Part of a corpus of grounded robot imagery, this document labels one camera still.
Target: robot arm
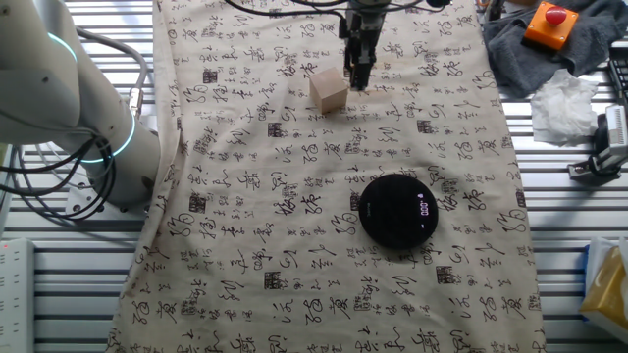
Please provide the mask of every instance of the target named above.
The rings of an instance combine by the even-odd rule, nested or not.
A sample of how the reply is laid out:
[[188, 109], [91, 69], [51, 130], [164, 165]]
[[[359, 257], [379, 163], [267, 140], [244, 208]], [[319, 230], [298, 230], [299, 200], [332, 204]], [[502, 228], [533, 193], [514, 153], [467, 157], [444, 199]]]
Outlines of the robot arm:
[[[82, 49], [65, 4], [0, 0], [0, 42], [0, 141], [52, 141], [72, 154], [90, 138], [78, 131], [94, 131], [109, 141], [117, 180], [123, 180], [116, 182], [109, 201], [120, 206], [147, 201], [159, 166], [159, 139], [138, 123]], [[82, 166], [90, 176], [103, 174], [96, 147]]]
[[[377, 61], [375, 48], [384, 26], [386, 13], [390, 11], [392, 0], [348, 0], [346, 25], [340, 25], [341, 39], [345, 41], [344, 73], [349, 77], [351, 89], [363, 91], [369, 83], [373, 64]], [[406, 7], [410, 8], [420, 1], [414, 1]], [[448, 5], [450, 0], [428, 0], [433, 7]]]

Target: dark gray towel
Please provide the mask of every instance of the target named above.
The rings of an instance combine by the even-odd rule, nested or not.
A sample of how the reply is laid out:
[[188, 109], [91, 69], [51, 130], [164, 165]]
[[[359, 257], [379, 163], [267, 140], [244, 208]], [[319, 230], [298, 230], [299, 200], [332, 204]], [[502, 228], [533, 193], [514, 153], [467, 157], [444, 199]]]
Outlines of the dark gray towel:
[[536, 7], [484, 26], [484, 41], [497, 82], [506, 84], [513, 96], [525, 97], [536, 91], [558, 69], [567, 69], [574, 76], [589, 72], [608, 58], [610, 44], [626, 32], [628, 7], [622, 0], [551, 3], [579, 14], [569, 39], [558, 53], [521, 44]]

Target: emergency stop button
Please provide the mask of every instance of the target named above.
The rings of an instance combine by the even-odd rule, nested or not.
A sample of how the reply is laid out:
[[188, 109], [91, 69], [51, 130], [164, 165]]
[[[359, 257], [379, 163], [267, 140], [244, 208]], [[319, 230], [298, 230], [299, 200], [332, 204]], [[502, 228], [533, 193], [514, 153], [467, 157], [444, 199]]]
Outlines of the emergency stop button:
[[550, 25], [560, 25], [567, 19], [567, 10], [560, 6], [552, 6], [546, 11], [546, 21]]

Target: fabric cloth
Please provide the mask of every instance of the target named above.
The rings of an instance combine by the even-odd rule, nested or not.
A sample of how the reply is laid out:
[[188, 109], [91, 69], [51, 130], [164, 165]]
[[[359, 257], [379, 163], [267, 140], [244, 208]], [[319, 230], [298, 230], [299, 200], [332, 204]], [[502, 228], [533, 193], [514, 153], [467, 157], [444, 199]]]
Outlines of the fabric cloth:
[[536, 8], [484, 25], [484, 40], [497, 82], [508, 85], [508, 93], [515, 97], [536, 91], [558, 69], [567, 69], [574, 76], [593, 70], [608, 58], [610, 44], [622, 38], [628, 26], [628, 9], [622, 0], [551, 3], [579, 15], [569, 39], [557, 53], [521, 43]]
[[[162, 166], [108, 352], [546, 349], [528, 217], [471, 2], [387, 15], [365, 92], [320, 115], [338, 19], [155, 2]], [[305, 9], [247, 1], [258, 11]], [[422, 180], [422, 247], [374, 243], [379, 176]]]

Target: power strip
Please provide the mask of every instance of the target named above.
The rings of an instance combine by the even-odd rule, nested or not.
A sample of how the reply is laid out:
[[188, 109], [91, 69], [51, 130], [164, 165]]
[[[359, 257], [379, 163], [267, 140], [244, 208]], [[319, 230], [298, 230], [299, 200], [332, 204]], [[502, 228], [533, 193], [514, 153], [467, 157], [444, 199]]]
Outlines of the power strip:
[[34, 246], [0, 242], [0, 353], [34, 351]]

